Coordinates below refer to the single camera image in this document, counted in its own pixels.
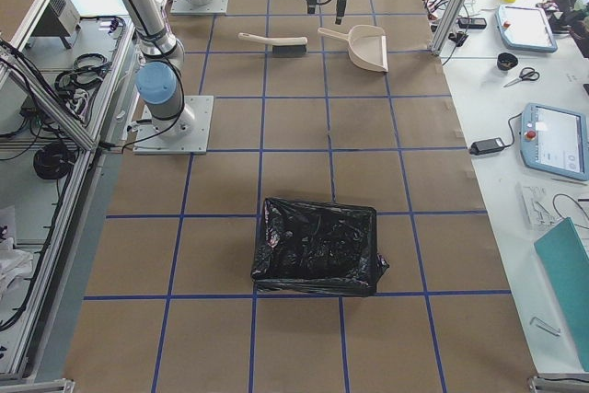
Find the white plastic dustpan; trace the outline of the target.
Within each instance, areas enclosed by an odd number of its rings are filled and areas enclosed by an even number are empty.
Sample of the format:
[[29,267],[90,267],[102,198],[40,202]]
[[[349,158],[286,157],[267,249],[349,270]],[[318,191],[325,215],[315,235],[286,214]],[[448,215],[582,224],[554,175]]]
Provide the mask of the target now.
[[387,38],[382,28],[371,25],[353,26],[347,33],[318,28],[318,35],[348,44],[352,63],[364,70],[388,72]]

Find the white hand brush black bristles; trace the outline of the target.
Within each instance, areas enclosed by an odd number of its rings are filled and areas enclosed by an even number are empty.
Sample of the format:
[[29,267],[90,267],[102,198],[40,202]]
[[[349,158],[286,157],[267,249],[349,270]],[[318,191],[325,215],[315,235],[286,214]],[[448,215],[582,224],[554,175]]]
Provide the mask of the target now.
[[306,54],[307,37],[272,38],[239,32],[240,40],[264,44],[271,47],[274,57],[300,57]]

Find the black trash bag bin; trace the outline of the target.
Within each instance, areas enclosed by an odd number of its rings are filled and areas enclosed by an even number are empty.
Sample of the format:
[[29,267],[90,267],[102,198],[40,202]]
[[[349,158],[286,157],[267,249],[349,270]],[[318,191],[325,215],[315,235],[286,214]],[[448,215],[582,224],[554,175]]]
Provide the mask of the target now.
[[366,297],[387,269],[374,208],[264,200],[250,271],[260,290]]

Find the black phone on table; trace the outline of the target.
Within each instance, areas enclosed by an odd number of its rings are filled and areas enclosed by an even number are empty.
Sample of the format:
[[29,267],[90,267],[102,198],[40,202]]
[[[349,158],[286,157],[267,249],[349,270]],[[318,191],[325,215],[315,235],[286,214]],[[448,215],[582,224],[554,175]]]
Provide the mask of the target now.
[[485,29],[487,21],[484,17],[459,17],[457,25],[461,29]]

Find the far blue teach pendant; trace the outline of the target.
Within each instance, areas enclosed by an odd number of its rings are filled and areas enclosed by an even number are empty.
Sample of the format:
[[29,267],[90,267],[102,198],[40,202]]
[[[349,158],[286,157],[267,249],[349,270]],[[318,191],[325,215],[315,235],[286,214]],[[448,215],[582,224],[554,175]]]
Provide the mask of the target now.
[[512,50],[554,53],[558,45],[543,9],[501,5],[495,13],[502,42]]

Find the blue teach pendant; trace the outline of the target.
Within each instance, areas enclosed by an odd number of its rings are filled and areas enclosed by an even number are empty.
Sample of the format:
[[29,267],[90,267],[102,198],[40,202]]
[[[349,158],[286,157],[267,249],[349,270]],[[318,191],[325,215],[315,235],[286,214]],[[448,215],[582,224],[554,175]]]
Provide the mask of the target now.
[[495,13],[502,42],[512,50],[554,53],[558,45],[543,9],[501,5]]
[[588,180],[588,127],[584,114],[528,103],[521,127],[520,153],[528,168]]

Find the black power adapter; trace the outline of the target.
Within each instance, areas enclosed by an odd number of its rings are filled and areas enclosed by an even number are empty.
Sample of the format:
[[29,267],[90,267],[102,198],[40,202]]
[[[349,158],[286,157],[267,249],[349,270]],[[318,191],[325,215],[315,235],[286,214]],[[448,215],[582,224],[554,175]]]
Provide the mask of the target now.
[[494,137],[473,142],[468,151],[473,156],[482,156],[501,152],[505,147],[501,137]]

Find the near blue teach pendant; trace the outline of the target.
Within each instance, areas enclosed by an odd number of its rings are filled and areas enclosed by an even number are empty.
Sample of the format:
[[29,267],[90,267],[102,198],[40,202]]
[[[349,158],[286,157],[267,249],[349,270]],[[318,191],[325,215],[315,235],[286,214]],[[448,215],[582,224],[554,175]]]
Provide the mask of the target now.
[[588,180],[588,127],[584,114],[528,103],[521,127],[520,153],[528,168]]

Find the grey control box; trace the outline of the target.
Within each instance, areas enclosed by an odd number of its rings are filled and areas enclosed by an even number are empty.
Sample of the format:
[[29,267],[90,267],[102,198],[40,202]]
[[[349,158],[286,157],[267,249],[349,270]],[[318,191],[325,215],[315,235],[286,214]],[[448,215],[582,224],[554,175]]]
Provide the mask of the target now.
[[81,16],[72,0],[49,0],[31,32],[33,38],[59,38],[65,49],[72,48],[69,38],[80,30]]

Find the teal folder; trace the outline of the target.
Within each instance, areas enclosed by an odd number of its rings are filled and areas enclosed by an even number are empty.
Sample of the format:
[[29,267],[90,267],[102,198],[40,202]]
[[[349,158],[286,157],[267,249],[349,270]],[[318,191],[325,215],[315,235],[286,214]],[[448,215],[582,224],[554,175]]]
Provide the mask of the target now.
[[534,243],[578,359],[588,371],[588,254],[571,218],[565,218]]

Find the metal allen key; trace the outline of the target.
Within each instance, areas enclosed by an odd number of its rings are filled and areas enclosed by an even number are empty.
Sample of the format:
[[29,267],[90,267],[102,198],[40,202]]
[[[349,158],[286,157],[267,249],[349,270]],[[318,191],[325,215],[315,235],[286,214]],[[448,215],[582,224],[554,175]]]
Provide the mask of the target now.
[[543,319],[533,316],[530,321],[529,324],[532,326],[536,326],[539,329],[544,330],[546,333],[555,336],[555,337],[559,337],[561,335],[561,329],[554,327],[550,324],[548,324],[548,322],[544,321]]

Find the black handled scissors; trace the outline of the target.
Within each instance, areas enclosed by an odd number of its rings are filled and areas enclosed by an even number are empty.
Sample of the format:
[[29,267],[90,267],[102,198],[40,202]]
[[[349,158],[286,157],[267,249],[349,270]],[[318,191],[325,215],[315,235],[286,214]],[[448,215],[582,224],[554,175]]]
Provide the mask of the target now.
[[509,81],[504,87],[511,87],[525,81],[537,81],[539,78],[540,73],[535,68],[527,66],[520,71],[517,78]]

